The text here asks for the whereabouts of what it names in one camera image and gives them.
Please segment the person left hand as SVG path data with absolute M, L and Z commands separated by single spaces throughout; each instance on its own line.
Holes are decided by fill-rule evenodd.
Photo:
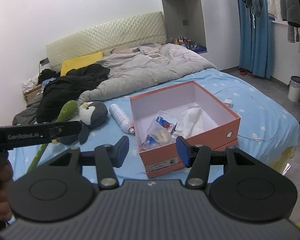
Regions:
M 0 221 L 9 221 L 12 211 L 7 201 L 7 189 L 13 181 L 13 169 L 9 160 L 0 171 Z

